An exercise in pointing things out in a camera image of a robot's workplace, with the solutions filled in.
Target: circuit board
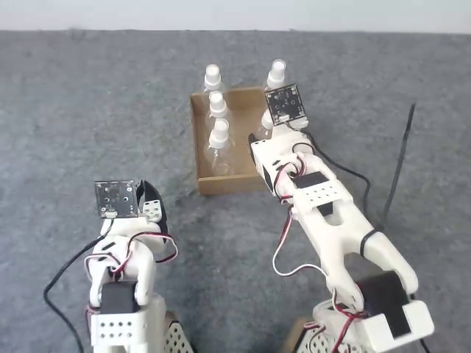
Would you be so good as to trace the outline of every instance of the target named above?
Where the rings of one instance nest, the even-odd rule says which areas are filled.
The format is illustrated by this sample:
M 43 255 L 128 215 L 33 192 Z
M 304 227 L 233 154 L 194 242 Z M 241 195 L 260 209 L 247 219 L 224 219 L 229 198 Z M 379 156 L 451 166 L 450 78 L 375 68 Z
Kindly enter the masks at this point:
M 269 90 L 265 100 L 275 126 L 306 116 L 296 85 Z
M 138 217 L 134 180 L 95 182 L 95 195 L 101 219 Z

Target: black wire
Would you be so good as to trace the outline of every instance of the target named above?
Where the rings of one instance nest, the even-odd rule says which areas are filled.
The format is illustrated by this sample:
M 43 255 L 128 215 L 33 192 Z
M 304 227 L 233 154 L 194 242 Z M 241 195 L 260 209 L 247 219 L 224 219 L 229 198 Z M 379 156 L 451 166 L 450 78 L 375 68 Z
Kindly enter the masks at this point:
M 399 175 L 403 167 L 404 157 L 406 156 L 407 140 L 409 138 L 409 132 L 411 131 L 411 127 L 412 127 L 412 119 L 414 118 L 414 111 L 415 111 L 415 103 L 411 105 L 411 109 L 409 110 L 406 130 L 404 131 L 403 142 L 401 143 L 399 157 L 397 158 L 396 171 L 394 172 L 394 177 L 392 178 L 391 189 L 389 189 L 388 199 L 386 200 L 386 203 L 384 204 L 383 215 L 380 220 L 381 227 L 384 227 L 384 224 L 386 223 L 389 208 L 391 207 L 392 199 L 394 198 L 394 194 L 396 193 L 397 182 L 399 181 Z
M 97 239 L 91 241 L 82 250 L 77 252 L 69 261 L 67 261 L 64 264 L 64 266 L 62 266 L 62 268 L 60 268 L 60 270 L 57 272 L 57 274 L 54 276 L 54 278 L 51 280 L 51 282 L 46 286 L 46 288 L 44 288 L 43 298 L 44 298 L 45 303 L 51 308 L 52 311 L 54 311 L 62 319 L 62 321 L 65 322 L 67 327 L 71 330 L 72 335 L 74 336 L 75 341 L 77 342 L 77 347 L 78 347 L 80 353 L 84 352 L 82 341 L 80 340 L 80 336 L 79 336 L 78 332 L 75 330 L 75 327 L 70 322 L 70 320 L 64 315 L 64 313 L 62 311 L 60 311 L 60 309 L 58 307 L 56 307 L 56 305 L 51 301 L 51 299 L 49 299 L 49 291 L 56 285 L 57 281 L 61 278 L 61 276 L 64 274 L 64 272 L 67 270 L 67 268 L 69 268 L 79 257 L 81 257 L 84 253 L 86 253 L 86 251 L 90 250 L 98 242 L 105 239 L 105 237 L 110 232 L 111 227 L 113 226 L 113 223 L 114 223 L 114 219 L 111 220 L 110 226 L 108 227 L 107 231 L 103 235 L 101 235 Z
M 368 221 L 370 221 L 369 215 L 368 215 L 368 194 L 369 194 L 369 189 L 371 188 L 371 182 L 369 181 L 369 179 L 366 176 L 364 176 L 363 174 L 358 173 L 357 171 L 354 171 L 354 170 L 352 170 L 348 167 L 345 167 L 344 165 L 342 165 L 342 164 L 336 162 L 335 160 L 333 160 L 332 158 L 330 158 L 327 153 L 322 151 L 322 149 L 319 147 L 316 140 L 314 139 L 314 136 L 307 129 L 302 130 L 302 133 L 306 134 L 309 137 L 309 140 L 311 140 L 311 143 L 313 144 L 316 151 L 318 151 L 319 154 L 321 156 L 323 156 L 331 165 L 334 165 L 338 169 L 341 169 L 341 170 L 347 172 L 348 174 L 352 174 L 354 177 L 357 177 L 357 178 L 362 179 L 363 181 L 365 181 L 366 187 L 365 187 L 365 191 L 363 193 L 363 198 L 362 198 L 362 208 L 363 208 L 363 214 L 365 215 L 366 219 Z
M 291 151 L 292 151 L 293 153 L 295 153 L 295 152 L 294 152 L 294 147 L 296 147 L 296 146 L 307 146 L 307 147 L 311 147 L 311 149 L 312 149 L 312 154 L 316 154 L 316 150 L 314 149 L 314 146 L 312 146 L 311 144 L 306 143 L 306 142 L 296 142 L 296 143 L 291 147 Z
M 388 199 L 386 200 L 383 208 L 383 213 L 381 215 L 380 222 L 372 231 L 368 232 L 360 242 L 360 255 L 364 257 L 365 245 L 368 239 L 370 239 L 376 232 L 382 232 L 386 225 L 386 219 L 388 218 L 389 209 L 391 208 L 392 199 L 396 193 L 397 182 L 399 181 L 400 172 L 403 167 L 404 158 L 406 157 L 407 141 L 409 138 L 409 132 L 412 127 L 412 119 L 414 118 L 415 103 L 411 105 L 409 110 L 409 115 L 407 118 L 406 130 L 404 131 L 403 142 L 400 146 L 399 157 L 397 158 L 396 170 L 394 171 L 394 176 L 392 178 L 391 188 L 389 189 Z
M 425 343 L 423 338 L 419 339 L 420 346 L 424 349 L 425 353 L 430 353 L 430 349 L 428 349 L 427 344 Z

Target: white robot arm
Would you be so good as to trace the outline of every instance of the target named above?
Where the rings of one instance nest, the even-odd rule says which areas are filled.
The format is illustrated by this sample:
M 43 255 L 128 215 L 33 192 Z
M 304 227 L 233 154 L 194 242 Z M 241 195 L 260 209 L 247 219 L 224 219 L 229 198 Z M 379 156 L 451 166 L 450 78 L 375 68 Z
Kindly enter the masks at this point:
M 166 322 L 163 297 L 153 293 L 155 263 L 178 255 L 160 195 L 145 181 L 137 195 L 132 181 L 96 182 L 96 195 L 106 237 L 84 260 L 91 280 L 88 320 L 94 353 L 164 353 L 167 346 L 192 353 L 181 325 Z M 156 261 L 154 253 L 169 243 L 174 252 Z M 173 335 L 169 326 L 179 333 Z
M 253 160 L 272 194 L 290 204 L 290 217 L 299 221 L 319 255 L 321 271 L 333 296 L 357 313 L 369 316 L 355 318 L 345 340 L 374 352 L 385 352 L 430 335 L 433 322 L 427 306 L 409 300 L 418 288 L 414 270 L 388 238 L 370 224 L 345 186 L 314 154 L 310 138 L 296 129 L 308 124 L 302 103 L 299 99 L 298 104 L 295 98 L 299 97 L 296 86 L 274 90 L 266 96 L 275 127 L 269 140 L 249 139 Z M 293 111 L 290 106 L 296 104 L 294 111 L 300 116 L 292 120 L 287 112 Z M 344 267 L 344 256 L 349 253 L 361 254 L 385 272 L 355 283 Z M 397 285 L 387 288 L 395 293 L 394 298 L 388 297 L 391 302 L 385 303 L 386 298 L 381 298 L 385 283 L 395 280 Z M 327 332 L 338 337 L 348 315 L 338 313 L 335 302 L 331 302 L 334 300 L 316 308 L 314 317 L 324 321 Z M 403 314 L 396 318 L 395 313 L 390 313 L 393 311 Z

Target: bottle cap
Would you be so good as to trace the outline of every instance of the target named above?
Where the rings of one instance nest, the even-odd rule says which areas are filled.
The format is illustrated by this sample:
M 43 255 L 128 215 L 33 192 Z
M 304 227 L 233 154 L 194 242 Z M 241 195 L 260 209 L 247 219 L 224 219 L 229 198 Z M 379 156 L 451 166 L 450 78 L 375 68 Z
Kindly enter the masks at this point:
M 221 87 L 221 73 L 218 65 L 206 66 L 205 87 L 207 90 L 218 90 Z
M 272 90 L 280 88 L 285 84 L 286 63 L 281 59 L 276 59 L 272 63 L 272 69 L 268 73 L 266 86 Z
M 211 115 L 216 118 L 223 118 L 227 114 L 227 104 L 221 92 L 215 90 L 209 95 L 209 109 Z
M 265 129 L 271 130 L 273 129 L 273 120 L 272 120 L 272 114 L 270 114 L 270 111 L 267 109 L 262 115 L 262 126 Z
M 214 149 L 221 149 L 226 146 L 228 139 L 229 123 L 226 119 L 216 119 L 209 135 L 209 145 Z

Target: clear plastic bottle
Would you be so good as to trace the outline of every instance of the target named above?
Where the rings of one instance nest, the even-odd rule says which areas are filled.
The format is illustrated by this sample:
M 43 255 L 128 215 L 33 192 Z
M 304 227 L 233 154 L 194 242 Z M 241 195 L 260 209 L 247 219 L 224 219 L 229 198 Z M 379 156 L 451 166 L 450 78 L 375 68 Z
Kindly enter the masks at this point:
M 272 69 L 268 73 L 265 82 L 265 90 L 275 90 L 285 85 L 286 63 L 281 59 L 276 59 L 272 63 Z M 257 130 L 254 132 L 258 140 L 268 140 L 272 138 L 273 120 L 269 110 L 263 112 Z
M 216 119 L 205 147 L 205 159 L 215 177 L 235 173 L 232 149 L 229 123 L 224 119 Z
M 213 92 L 218 90 L 219 92 L 225 92 L 226 87 L 222 83 L 221 71 L 218 65 L 210 64 L 206 66 L 205 83 L 203 85 L 203 92 Z
M 206 129 L 210 132 L 216 119 L 225 119 L 231 125 L 232 113 L 221 92 L 215 90 L 209 95 L 209 112 L 205 118 Z
M 272 138 L 272 132 L 273 120 L 269 110 L 267 109 L 263 113 L 260 125 L 258 126 L 257 131 L 255 131 L 254 135 L 258 140 L 268 140 Z

